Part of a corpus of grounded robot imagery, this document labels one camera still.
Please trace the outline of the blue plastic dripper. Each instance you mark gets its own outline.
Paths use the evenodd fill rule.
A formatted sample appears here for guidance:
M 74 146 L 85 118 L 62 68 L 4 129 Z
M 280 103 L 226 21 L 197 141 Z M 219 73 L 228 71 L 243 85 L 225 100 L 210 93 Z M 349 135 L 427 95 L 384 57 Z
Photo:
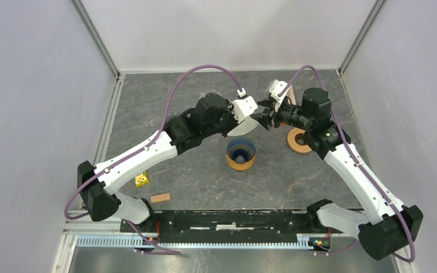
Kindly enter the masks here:
M 252 161 L 255 153 L 255 145 L 248 138 L 234 138 L 226 147 L 228 158 L 237 164 L 245 164 Z

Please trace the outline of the wooden ring stand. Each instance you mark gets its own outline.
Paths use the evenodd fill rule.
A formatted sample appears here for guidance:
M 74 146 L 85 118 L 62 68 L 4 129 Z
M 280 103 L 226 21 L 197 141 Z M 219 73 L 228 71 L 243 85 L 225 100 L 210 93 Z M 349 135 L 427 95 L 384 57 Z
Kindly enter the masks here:
M 240 154 L 235 157 L 226 156 L 226 162 L 231 169 L 236 172 L 243 172 L 251 168 L 255 162 L 255 156 L 246 156 L 245 154 Z
M 312 148 L 306 143 L 305 131 L 299 128 L 293 128 L 287 134 L 287 144 L 294 152 L 307 154 Z

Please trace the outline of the clear plastic dripper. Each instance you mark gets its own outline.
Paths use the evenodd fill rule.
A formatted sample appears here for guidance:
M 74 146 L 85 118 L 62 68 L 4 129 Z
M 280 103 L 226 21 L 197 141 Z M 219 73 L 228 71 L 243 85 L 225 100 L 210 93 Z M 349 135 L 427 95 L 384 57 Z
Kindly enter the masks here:
M 199 95 L 199 98 L 202 99 L 202 98 L 204 98 L 208 95 L 211 95 L 211 94 L 222 96 L 222 94 L 216 90 L 207 90 L 207 91 L 201 92 Z

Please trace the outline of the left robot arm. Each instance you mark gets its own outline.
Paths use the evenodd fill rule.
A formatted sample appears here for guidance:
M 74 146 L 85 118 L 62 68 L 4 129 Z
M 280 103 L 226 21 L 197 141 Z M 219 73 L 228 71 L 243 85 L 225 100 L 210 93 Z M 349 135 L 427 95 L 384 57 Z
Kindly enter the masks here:
M 145 142 L 97 166 L 79 165 L 80 196 L 94 222 L 111 216 L 133 222 L 141 231 L 155 227 L 156 216 L 143 199 L 120 193 L 133 177 L 154 165 L 201 145 L 215 134 L 227 136 L 238 126 L 235 102 L 218 94 L 207 94 L 195 108 L 166 120 L 163 129 Z

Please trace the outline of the orange coffee filter box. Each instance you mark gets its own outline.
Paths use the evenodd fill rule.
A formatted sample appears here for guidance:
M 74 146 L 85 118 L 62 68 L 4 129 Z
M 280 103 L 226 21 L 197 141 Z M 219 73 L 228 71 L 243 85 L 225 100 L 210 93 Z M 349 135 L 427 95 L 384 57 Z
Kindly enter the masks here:
M 280 126 L 290 125 L 291 119 L 294 116 L 296 107 L 296 99 L 293 87 L 290 86 L 286 92 L 285 98 L 279 108 L 279 115 L 281 116 Z

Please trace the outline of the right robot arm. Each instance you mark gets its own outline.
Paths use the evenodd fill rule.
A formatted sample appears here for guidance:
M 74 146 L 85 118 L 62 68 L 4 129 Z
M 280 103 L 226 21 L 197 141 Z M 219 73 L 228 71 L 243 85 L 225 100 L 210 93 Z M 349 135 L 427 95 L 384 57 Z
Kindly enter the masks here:
M 391 193 L 363 161 L 332 112 L 328 92 L 308 88 L 301 105 L 289 103 L 282 94 L 270 94 L 258 104 L 263 112 L 252 117 L 264 128 L 286 123 L 304 130 L 306 145 L 342 178 L 364 210 L 357 213 L 321 200 L 307 208 L 307 227 L 313 232 L 338 230 L 358 241 L 375 260 L 393 255 L 413 262 L 423 213 Z

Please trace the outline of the white paper coffee filter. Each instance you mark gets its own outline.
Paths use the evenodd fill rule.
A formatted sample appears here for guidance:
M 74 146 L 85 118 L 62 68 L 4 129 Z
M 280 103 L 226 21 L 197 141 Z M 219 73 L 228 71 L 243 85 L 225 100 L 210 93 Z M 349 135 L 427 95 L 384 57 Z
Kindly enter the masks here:
M 239 137 L 253 131 L 259 123 L 252 117 L 246 117 L 240 124 L 227 133 L 228 137 Z

